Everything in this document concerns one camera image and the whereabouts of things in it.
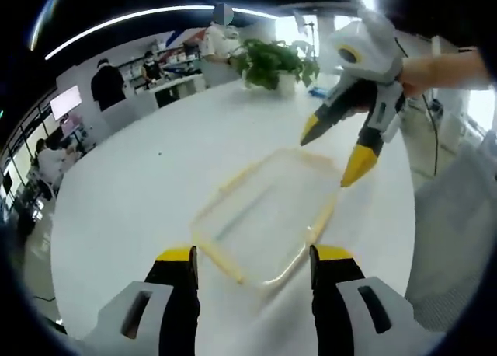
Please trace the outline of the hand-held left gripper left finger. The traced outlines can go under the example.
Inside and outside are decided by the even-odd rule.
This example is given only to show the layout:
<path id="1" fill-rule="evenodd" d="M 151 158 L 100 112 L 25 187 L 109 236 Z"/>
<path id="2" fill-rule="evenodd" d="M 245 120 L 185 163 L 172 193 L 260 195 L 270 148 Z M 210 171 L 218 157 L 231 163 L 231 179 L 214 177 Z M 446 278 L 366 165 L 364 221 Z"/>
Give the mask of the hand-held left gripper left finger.
<path id="1" fill-rule="evenodd" d="M 166 250 L 98 313 L 84 355 L 194 355 L 200 316 L 197 248 Z"/>

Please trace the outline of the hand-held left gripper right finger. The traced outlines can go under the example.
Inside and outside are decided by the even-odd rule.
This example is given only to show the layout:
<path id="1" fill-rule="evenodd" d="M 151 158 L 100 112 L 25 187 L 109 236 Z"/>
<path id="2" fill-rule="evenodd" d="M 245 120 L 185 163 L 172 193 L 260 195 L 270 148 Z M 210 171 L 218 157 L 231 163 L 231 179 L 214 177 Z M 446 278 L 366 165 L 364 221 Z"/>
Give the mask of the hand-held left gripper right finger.
<path id="1" fill-rule="evenodd" d="M 343 248 L 312 245 L 311 310 L 319 355 L 420 355 L 412 308 Z"/>

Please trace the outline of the person's right hand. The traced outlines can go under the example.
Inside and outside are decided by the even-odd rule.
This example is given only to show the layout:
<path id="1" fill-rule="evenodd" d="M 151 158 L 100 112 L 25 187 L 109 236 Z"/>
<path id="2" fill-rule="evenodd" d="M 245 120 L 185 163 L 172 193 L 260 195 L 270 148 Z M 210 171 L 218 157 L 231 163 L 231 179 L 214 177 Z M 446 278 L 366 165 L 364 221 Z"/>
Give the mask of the person's right hand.
<path id="1" fill-rule="evenodd" d="M 444 63 L 444 56 L 403 58 L 398 81 L 403 86 L 405 96 L 418 97 L 428 89 L 444 87 Z"/>

